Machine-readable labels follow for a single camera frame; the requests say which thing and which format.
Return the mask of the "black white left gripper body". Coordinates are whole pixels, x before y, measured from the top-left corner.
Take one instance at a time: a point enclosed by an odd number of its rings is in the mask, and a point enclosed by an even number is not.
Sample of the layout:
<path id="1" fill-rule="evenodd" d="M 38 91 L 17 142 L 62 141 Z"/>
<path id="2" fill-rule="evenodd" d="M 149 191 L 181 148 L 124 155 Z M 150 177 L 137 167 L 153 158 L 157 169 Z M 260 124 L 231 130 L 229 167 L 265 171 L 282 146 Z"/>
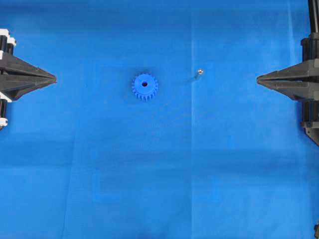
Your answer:
<path id="1" fill-rule="evenodd" d="M 0 59 L 2 59 L 3 54 L 6 52 L 8 54 L 13 54 L 13 50 L 16 47 L 16 40 L 10 36 L 8 29 L 0 29 Z M 4 93 L 0 93 L 0 129 L 2 130 L 7 126 L 7 105 L 11 103 L 12 100 L 7 97 Z"/>

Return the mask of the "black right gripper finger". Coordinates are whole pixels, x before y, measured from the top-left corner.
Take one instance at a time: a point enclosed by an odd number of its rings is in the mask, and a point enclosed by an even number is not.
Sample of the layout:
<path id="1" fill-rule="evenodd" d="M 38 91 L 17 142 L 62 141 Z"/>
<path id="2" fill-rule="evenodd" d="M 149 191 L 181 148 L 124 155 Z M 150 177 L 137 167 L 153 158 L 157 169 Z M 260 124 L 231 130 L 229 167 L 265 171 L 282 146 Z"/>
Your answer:
<path id="1" fill-rule="evenodd" d="M 318 83 L 300 81 L 257 81 L 257 83 L 294 101 L 319 100 Z"/>
<path id="2" fill-rule="evenodd" d="M 257 77 L 262 81 L 305 81 L 319 76 L 319 60 L 307 60 L 300 64 Z"/>

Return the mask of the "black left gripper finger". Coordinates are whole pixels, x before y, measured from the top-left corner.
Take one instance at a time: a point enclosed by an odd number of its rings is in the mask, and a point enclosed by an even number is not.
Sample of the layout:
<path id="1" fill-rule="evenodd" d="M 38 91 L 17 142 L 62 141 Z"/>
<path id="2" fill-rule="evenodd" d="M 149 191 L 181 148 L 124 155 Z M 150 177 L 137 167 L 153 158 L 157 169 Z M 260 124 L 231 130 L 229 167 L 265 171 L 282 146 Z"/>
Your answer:
<path id="1" fill-rule="evenodd" d="M 1 75 L 0 92 L 10 100 L 16 101 L 25 94 L 37 89 L 47 87 L 56 83 L 56 78 L 21 76 L 21 75 Z"/>
<path id="2" fill-rule="evenodd" d="M 28 64 L 23 60 L 10 55 L 8 53 L 2 53 L 0 55 L 0 69 L 7 73 L 17 73 L 24 76 L 36 76 L 49 78 L 56 81 L 56 77 L 38 67 Z"/>

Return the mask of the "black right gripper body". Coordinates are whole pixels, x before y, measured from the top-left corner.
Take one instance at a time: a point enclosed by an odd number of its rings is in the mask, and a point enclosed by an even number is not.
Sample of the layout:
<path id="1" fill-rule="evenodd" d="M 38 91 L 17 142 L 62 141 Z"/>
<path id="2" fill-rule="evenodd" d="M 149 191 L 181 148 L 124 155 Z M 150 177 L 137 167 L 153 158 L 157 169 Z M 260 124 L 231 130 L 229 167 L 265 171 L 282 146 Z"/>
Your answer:
<path id="1" fill-rule="evenodd" d="M 319 34 L 313 32 L 301 41 L 303 62 L 314 60 L 319 63 Z M 314 96 L 302 103 L 302 123 L 305 134 L 319 145 L 319 90 L 314 90 Z"/>

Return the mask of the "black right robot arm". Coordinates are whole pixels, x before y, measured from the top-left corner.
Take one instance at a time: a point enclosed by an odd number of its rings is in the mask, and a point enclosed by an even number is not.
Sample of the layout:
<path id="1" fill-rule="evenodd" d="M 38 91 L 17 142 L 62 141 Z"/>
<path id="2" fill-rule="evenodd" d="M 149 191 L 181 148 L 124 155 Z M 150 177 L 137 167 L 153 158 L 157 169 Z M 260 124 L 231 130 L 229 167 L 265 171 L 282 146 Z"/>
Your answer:
<path id="1" fill-rule="evenodd" d="M 308 1 L 311 33 L 301 40 L 302 63 L 259 76 L 257 83 L 302 104 L 301 127 L 319 143 L 319 2 Z"/>

